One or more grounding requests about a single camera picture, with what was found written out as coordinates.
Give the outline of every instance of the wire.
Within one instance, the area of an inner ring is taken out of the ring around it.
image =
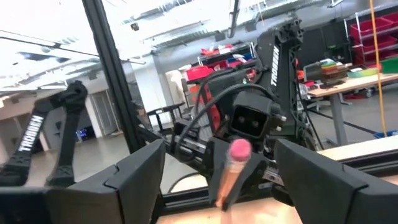
[[[374,18],[374,7],[373,0],[369,0],[369,7],[371,10],[372,27],[373,27],[373,38],[374,38],[374,49],[376,53],[376,66],[377,66],[377,85],[379,87],[379,106],[380,106],[380,119],[381,126],[383,128],[384,137],[387,137],[386,121],[384,119],[384,102],[383,102],[383,91],[381,89],[381,74],[379,69],[380,58],[379,58],[379,46],[377,44],[377,31],[376,31],[376,20]]]
[[[212,100],[210,100],[205,107],[199,111],[199,113],[194,117],[194,119],[190,122],[190,124],[188,126],[186,126],[184,128],[184,130],[182,131],[181,135],[180,135],[180,139],[178,140],[176,146],[175,146],[175,158],[182,162],[182,163],[189,163],[191,161],[193,161],[195,159],[195,156],[192,155],[189,157],[189,159],[187,160],[182,160],[180,158],[180,148],[181,148],[181,144],[182,141],[187,137],[187,134],[189,132],[189,130],[191,130],[191,128],[197,124],[197,122],[199,121],[199,119],[213,106],[215,105],[217,102],[219,102],[222,98],[224,98],[224,96],[228,95],[228,94],[232,94],[244,89],[250,89],[250,90],[259,90],[262,91],[266,96],[271,95],[272,94],[269,93],[269,91],[267,89],[265,89],[264,87],[260,86],[260,85],[256,85],[256,84],[252,84],[252,83],[248,83],[248,84],[237,84],[237,85],[233,85],[228,87],[227,89],[225,89],[224,91],[222,91],[220,94],[218,94],[216,97],[214,97]]]
[[[213,73],[209,76],[207,76],[201,83],[200,83],[200,87],[198,90],[198,94],[197,94],[197,100],[195,101],[195,104],[193,105],[193,116],[196,116],[198,114],[198,108],[199,108],[199,99],[201,97],[201,93],[203,92],[203,90],[205,89],[205,85],[210,82],[212,79],[218,78],[222,75],[226,75],[229,73]]]
[[[243,70],[246,72],[247,70],[250,70],[250,69],[252,69],[252,68],[244,68]],[[226,71],[224,71],[224,72],[222,72],[222,73],[214,73],[214,74],[212,74],[212,75],[207,76],[207,77],[200,83],[200,87],[199,87],[199,90],[198,90],[198,93],[197,93],[197,100],[196,100],[196,102],[195,102],[195,105],[193,106],[193,116],[196,116],[196,115],[198,114],[199,98],[201,97],[202,91],[205,89],[205,85],[206,85],[208,82],[210,82],[210,81],[212,81],[213,79],[215,79],[215,78],[219,78],[219,77],[221,77],[221,76],[223,76],[223,75],[229,75],[230,72],[238,72],[238,70],[236,70],[236,69],[231,69],[231,70],[226,70]],[[265,94],[266,94],[266,96],[267,96],[268,98],[272,99],[272,100],[275,101],[275,102],[278,102],[278,99],[274,96],[273,93],[271,93],[271,92],[268,91],[268,92],[265,93]]]
[[[322,142],[321,142],[321,139],[319,138],[318,132],[315,129],[315,125],[313,125],[313,122],[312,122],[312,119],[310,117],[310,114],[308,113],[307,105],[304,103],[304,101],[303,101],[303,99],[301,97],[299,77],[297,75],[295,77],[296,77],[296,88],[297,88],[297,91],[298,91],[298,93],[297,93],[298,94],[298,98],[300,99],[300,102],[301,102],[301,105],[303,106],[304,112],[307,115],[308,121],[310,122],[310,125],[311,125],[311,127],[313,129],[313,133],[317,137],[317,140],[319,142],[319,145],[320,145],[321,149],[324,150],[325,148],[322,145]]]
[[[181,180],[183,180],[183,179],[185,179],[185,178],[188,178],[188,177],[191,177],[191,176],[194,176],[194,175],[198,175],[198,174],[199,174],[199,172],[193,172],[193,173],[190,173],[190,174],[185,174],[185,175],[183,175],[182,177],[178,178],[178,179],[172,184],[172,186],[169,188],[169,191],[168,191],[167,193],[168,193],[168,194],[172,193],[174,187],[175,187]]]

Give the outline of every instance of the door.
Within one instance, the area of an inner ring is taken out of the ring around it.
[[[113,115],[113,118],[116,120],[116,127],[117,127],[118,131],[120,131],[121,130],[120,120],[119,120],[118,114],[116,113],[116,108],[114,106],[113,98],[110,97],[108,90],[106,90],[106,95],[108,97],[109,102],[111,103],[112,115]]]
[[[112,113],[111,103],[105,91],[94,93],[91,96],[101,130],[104,136],[115,132],[118,129],[116,120]]]

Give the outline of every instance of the black cable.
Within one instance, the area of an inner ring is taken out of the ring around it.
[[[321,146],[322,150],[325,150],[325,148],[323,148],[321,139],[319,138],[318,132],[315,129],[315,126],[313,125],[312,119],[310,118],[310,114],[308,113],[307,105],[304,103],[304,101],[303,101],[303,99],[301,97],[299,77],[297,75],[296,75],[296,88],[297,88],[297,91],[298,91],[298,98],[300,98],[301,105],[303,106],[303,109],[304,109],[305,114],[307,115],[308,121],[310,122],[310,125],[311,125],[311,127],[313,129],[313,132],[314,132],[315,136],[317,137],[319,145]]]
[[[309,110],[309,111],[312,112],[312,113],[315,113],[315,114],[317,114],[317,115],[323,116],[323,117],[325,117],[325,118],[333,119],[332,116],[329,116],[329,115],[326,115],[326,114],[317,112],[317,111],[315,111],[315,110]],[[351,126],[351,127],[353,127],[353,128],[356,128],[356,129],[358,129],[358,130],[364,131],[364,132],[369,133],[369,134],[376,134],[376,133],[377,133],[377,131],[373,131],[373,130],[370,130],[370,129],[368,129],[368,128],[364,128],[364,127],[362,127],[362,126],[359,126],[359,125],[350,123],[350,122],[348,122],[348,121],[344,121],[344,124],[345,124],[345,125],[348,125],[348,126]]]
[[[250,70],[250,69],[253,69],[253,68],[249,67],[249,68],[243,68],[243,69],[244,69],[244,71],[246,72],[246,71],[248,71],[248,70]],[[198,114],[199,99],[200,99],[201,93],[202,93],[203,90],[205,89],[205,86],[207,85],[207,83],[210,82],[210,81],[212,81],[212,80],[215,79],[215,78],[221,77],[221,76],[223,76],[223,75],[229,75],[231,72],[237,72],[238,70],[239,70],[239,69],[232,68],[232,69],[229,69],[229,70],[224,70],[224,71],[222,71],[222,72],[220,72],[220,73],[213,73],[213,74],[207,76],[207,77],[200,83],[200,87],[199,87],[199,90],[198,90],[198,93],[197,93],[197,100],[196,100],[196,102],[195,102],[195,105],[193,106],[193,116],[196,116],[196,115]]]
[[[203,92],[203,90],[205,89],[205,86],[208,82],[210,82],[212,79],[218,78],[222,75],[226,75],[229,74],[229,70],[225,70],[221,73],[213,73],[209,76],[207,76],[201,83],[200,83],[200,87],[197,93],[197,100],[195,101],[195,104],[193,105],[193,116],[196,116],[198,114],[198,108],[199,108],[199,100],[201,97],[201,93]]]
[[[199,172],[193,172],[193,173],[190,173],[190,174],[185,174],[185,175],[183,175],[182,177],[178,178],[178,179],[172,184],[172,186],[169,188],[169,191],[167,191],[167,193],[170,194],[170,193],[173,191],[174,187],[175,187],[181,180],[183,180],[183,179],[185,179],[185,178],[188,178],[188,177],[191,177],[191,176],[194,176],[194,175],[198,175],[198,174],[199,174]]]
[[[275,96],[270,93],[267,89],[265,89],[264,87],[260,86],[260,85],[256,85],[256,84],[252,84],[252,83],[248,83],[248,84],[237,84],[237,85],[233,85],[228,87],[227,89],[225,89],[224,91],[222,91],[220,94],[218,94],[216,97],[214,97],[212,100],[210,100],[204,108],[202,108],[201,111],[199,111],[199,113],[194,117],[194,119],[190,122],[190,124],[188,126],[186,126],[184,128],[184,130],[182,131],[181,135],[180,135],[180,139],[178,140],[176,146],[175,146],[175,158],[182,162],[182,163],[188,163],[191,162],[195,159],[195,156],[192,155],[189,157],[189,159],[187,160],[182,160],[180,158],[180,148],[181,148],[181,144],[182,141],[187,137],[187,134],[189,132],[189,130],[191,130],[191,128],[197,124],[197,122],[199,121],[199,119],[213,106],[215,105],[217,102],[219,102],[224,96],[228,95],[228,94],[232,94],[234,92],[237,91],[241,91],[243,89],[251,89],[251,90],[259,90],[262,91],[263,94],[265,94],[266,96],[271,96],[270,98],[275,98]]]

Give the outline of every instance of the red storage box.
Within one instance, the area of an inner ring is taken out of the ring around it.
[[[226,60],[224,60],[224,61],[209,64],[209,65],[207,65],[207,67],[213,69],[214,71],[217,71],[217,67],[218,67],[218,69],[227,68],[228,62]]]
[[[391,46],[396,44],[397,39],[395,37],[391,37],[391,36],[384,36],[384,37],[378,37],[377,38],[377,42],[378,42],[378,47],[379,50],[383,49],[385,47]],[[363,52],[371,52],[373,50],[375,50],[375,46],[374,46],[374,39],[369,39],[369,40],[365,40],[362,42],[363,43]],[[357,54],[362,55],[362,49],[361,47],[356,47],[355,51]]]
[[[214,72],[212,68],[207,66],[196,66],[187,70],[188,81],[196,80],[208,76],[211,72]]]
[[[398,26],[398,12],[382,16],[382,18],[392,22],[392,26]]]
[[[393,50],[388,50],[385,52],[380,52],[379,54],[379,59],[380,61],[388,59],[388,58],[392,58],[397,56],[397,52],[393,51]],[[363,61],[363,57],[362,55],[357,55],[355,57],[355,64],[357,65],[366,65],[367,67],[372,67],[376,65],[376,54],[369,54],[365,56],[365,60],[366,60],[366,64]]]
[[[393,26],[393,23],[387,19],[383,19],[383,18],[376,18],[375,19],[375,23],[376,23],[376,31],[380,32],[386,29],[390,29]],[[369,35],[373,33],[373,26],[372,26],[372,21],[364,21],[359,23],[359,27],[361,28],[361,36],[365,36],[365,35]],[[356,39],[359,40],[359,30],[358,30],[358,26],[356,24],[351,25],[351,36]]]

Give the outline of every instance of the table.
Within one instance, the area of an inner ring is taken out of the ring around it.
[[[375,154],[383,151],[391,151],[398,149],[398,136],[392,136],[383,139],[375,139],[366,142],[351,144],[348,146],[336,147],[320,151],[331,159],[348,159],[352,157],[364,156],[368,154]],[[398,175],[383,178],[393,184],[398,185]],[[192,189],[194,181],[185,181],[183,184],[177,186],[180,190]],[[221,212],[217,208],[203,209],[193,212],[185,212],[181,214],[168,215],[160,217],[158,224],[220,224]],[[273,198],[265,198],[255,200],[252,202],[237,203],[231,208],[231,215],[233,217],[232,224],[263,224],[263,223],[278,223],[278,224],[296,224],[302,223],[300,217],[293,207],[284,205]]]
[[[381,75],[382,83],[394,80],[398,80],[398,74]],[[333,123],[335,125],[337,146],[344,146],[348,144],[339,94],[375,85],[377,84],[377,75],[373,75],[370,77],[363,77],[363,78],[345,78],[344,81],[345,83],[334,86],[333,88],[324,89],[324,90],[316,89],[308,92],[310,96],[315,98],[323,96],[330,97],[331,113],[333,117]]]
[[[156,116],[157,124],[159,125],[159,129],[160,129],[159,132],[161,133],[162,131],[164,131],[164,129],[163,129],[163,125],[162,125],[162,122],[160,120],[160,116],[159,115],[161,113],[169,112],[171,117],[172,117],[173,124],[174,124],[175,123],[175,116],[174,116],[173,110],[177,109],[178,113],[180,114],[180,118],[182,118],[180,106],[182,106],[184,104],[185,104],[185,102],[182,102],[182,103],[177,103],[177,104],[170,105],[170,106],[164,106],[162,108],[157,108],[155,110],[147,112],[147,115],[148,116],[151,116],[151,115],[155,115]]]

